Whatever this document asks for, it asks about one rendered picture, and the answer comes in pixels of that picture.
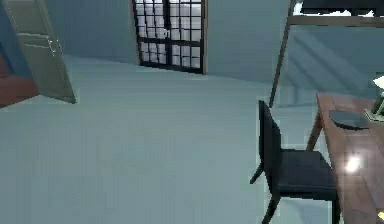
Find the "dark grey bowl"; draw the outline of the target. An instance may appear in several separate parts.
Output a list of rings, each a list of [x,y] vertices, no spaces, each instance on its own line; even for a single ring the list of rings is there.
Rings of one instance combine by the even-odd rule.
[[[357,113],[342,110],[330,110],[329,117],[337,127],[342,129],[357,131],[369,128],[366,119]]]

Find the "white table lamp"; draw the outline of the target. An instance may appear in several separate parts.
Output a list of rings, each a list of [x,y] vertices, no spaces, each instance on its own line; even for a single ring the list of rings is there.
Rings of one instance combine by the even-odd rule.
[[[370,122],[384,122],[384,72],[379,72],[373,83],[378,88],[378,95],[372,108],[364,112]]]

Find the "black grid glass door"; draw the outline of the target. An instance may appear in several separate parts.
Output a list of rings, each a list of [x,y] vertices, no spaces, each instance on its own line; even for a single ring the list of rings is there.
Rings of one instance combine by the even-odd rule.
[[[141,66],[206,73],[207,0],[131,0]]]

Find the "black chair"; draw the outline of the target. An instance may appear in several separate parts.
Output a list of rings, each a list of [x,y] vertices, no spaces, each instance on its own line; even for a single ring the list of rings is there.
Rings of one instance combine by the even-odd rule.
[[[260,165],[249,183],[264,173],[271,199],[261,224],[269,224],[282,197],[332,202],[332,224],[339,224],[341,208],[331,166],[319,151],[284,149],[281,131],[270,108],[258,101]]]

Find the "brown wooden shelf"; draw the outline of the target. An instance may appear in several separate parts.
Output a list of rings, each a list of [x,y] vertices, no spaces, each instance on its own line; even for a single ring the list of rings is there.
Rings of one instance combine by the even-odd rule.
[[[343,26],[343,27],[374,27],[384,28],[384,17],[368,15],[358,16],[330,16],[330,15],[309,15],[295,13],[294,8],[298,5],[297,0],[289,0],[284,33],[280,45],[277,65],[274,73],[273,85],[269,97],[269,107],[274,105],[275,95],[284,61],[285,51],[289,38],[289,31],[292,25],[314,25],[314,26]]]

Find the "pale olive room door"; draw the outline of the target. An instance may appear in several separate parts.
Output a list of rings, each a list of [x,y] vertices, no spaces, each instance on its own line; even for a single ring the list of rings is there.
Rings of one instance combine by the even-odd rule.
[[[43,96],[76,103],[45,0],[1,0],[35,85]]]

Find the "brown wooden table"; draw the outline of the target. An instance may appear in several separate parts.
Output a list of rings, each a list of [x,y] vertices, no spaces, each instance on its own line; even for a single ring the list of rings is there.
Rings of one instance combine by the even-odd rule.
[[[344,224],[384,224],[377,217],[384,212],[384,125],[371,123],[368,129],[345,130],[329,117],[330,110],[363,116],[373,101],[325,93],[318,93],[316,101],[307,149],[313,150],[318,137],[325,136]]]

